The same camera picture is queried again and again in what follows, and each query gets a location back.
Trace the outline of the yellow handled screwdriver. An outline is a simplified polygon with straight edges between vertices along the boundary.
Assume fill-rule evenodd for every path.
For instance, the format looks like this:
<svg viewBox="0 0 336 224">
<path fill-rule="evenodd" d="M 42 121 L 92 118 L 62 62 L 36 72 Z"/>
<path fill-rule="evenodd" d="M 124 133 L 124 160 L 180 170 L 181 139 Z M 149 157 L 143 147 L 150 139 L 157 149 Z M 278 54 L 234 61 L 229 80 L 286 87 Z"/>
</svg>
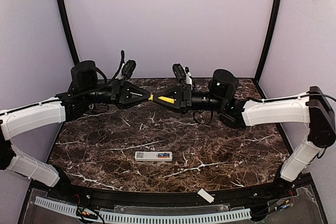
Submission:
<svg viewBox="0 0 336 224">
<path fill-rule="evenodd" d="M 139 94 L 139 93 L 134 93 L 134 92 L 130 92 L 131 95 L 135 95 L 137 97 L 143 97 L 142 94 Z M 168 97 L 164 97 L 164 96 L 160 96 L 158 97 L 159 100 L 162 100 L 164 102 L 168 102 L 168 103 L 171 103 L 171 104 L 174 104 L 175 103 L 175 99 L 174 98 L 168 98 Z M 154 96 L 151 94 L 149 98 L 146 98 L 145 100 L 148 100 L 148 101 L 153 101 L 154 100 Z"/>
</svg>

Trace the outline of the white remote control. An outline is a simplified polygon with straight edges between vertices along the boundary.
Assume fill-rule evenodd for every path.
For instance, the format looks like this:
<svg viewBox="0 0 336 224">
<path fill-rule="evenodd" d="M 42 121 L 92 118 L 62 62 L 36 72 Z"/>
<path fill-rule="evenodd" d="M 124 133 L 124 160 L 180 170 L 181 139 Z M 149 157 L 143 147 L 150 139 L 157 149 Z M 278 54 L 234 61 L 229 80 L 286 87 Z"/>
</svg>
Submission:
<svg viewBox="0 0 336 224">
<path fill-rule="evenodd" d="M 136 152 L 134 159 L 139 162 L 167 162 L 167 161 L 158 160 L 157 159 L 158 153 L 170 153 L 172 160 L 173 160 L 172 152 Z"/>
</svg>

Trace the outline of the white battery cover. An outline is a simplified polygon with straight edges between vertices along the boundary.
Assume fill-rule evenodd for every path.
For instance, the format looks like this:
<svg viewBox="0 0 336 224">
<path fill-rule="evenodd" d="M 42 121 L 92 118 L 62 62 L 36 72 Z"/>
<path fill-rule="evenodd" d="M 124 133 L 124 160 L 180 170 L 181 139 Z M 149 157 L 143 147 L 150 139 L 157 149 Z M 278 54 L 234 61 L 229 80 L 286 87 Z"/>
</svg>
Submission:
<svg viewBox="0 0 336 224">
<path fill-rule="evenodd" d="M 199 196 L 201 196 L 204 200 L 206 200 L 210 204 L 214 202 L 214 197 L 211 194 L 209 194 L 208 192 L 206 192 L 203 188 L 201 188 L 197 192 L 197 194 Z"/>
</svg>

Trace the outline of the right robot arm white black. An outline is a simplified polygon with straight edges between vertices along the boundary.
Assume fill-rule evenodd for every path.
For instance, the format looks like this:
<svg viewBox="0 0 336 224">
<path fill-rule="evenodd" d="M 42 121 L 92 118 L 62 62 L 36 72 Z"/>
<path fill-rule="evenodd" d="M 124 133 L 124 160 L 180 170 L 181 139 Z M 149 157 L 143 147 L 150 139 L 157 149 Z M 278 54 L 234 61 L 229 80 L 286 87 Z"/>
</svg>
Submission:
<svg viewBox="0 0 336 224">
<path fill-rule="evenodd" d="M 186 82 L 186 70 L 174 64 L 173 72 L 181 83 L 165 92 L 150 96 L 150 100 L 175 113 L 188 111 L 217 112 L 227 127 L 246 127 L 298 122 L 309 126 L 309 133 L 290 157 L 279 167 L 274 179 L 276 190 L 286 190 L 299 174 L 335 143 L 335 113 L 327 101 L 328 95 L 317 86 L 308 92 L 275 99 L 236 99 L 239 80 L 229 71 L 217 69 L 208 84 L 208 92 L 196 91 Z"/>
</svg>

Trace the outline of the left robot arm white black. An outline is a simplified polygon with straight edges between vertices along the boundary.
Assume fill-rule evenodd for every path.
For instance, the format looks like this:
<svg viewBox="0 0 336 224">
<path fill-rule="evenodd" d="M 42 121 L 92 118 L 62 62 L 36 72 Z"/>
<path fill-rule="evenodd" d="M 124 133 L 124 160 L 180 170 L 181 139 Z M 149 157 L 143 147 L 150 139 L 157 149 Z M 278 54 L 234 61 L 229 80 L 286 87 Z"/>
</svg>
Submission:
<svg viewBox="0 0 336 224">
<path fill-rule="evenodd" d="M 109 80 L 92 60 L 72 67 L 71 84 L 67 92 L 47 100 L 1 111 L 1 170 L 9 170 L 50 188 L 70 185 L 68 176 L 55 165 L 32 157 L 11 143 L 23 133 L 52 124 L 61 124 L 80 118 L 92 104 L 112 104 L 129 109 L 148 101 L 152 96 L 145 89 L 130 83 L 136 67 L 133 60 L 121 61 L 116 74 Z"/>
</svg>

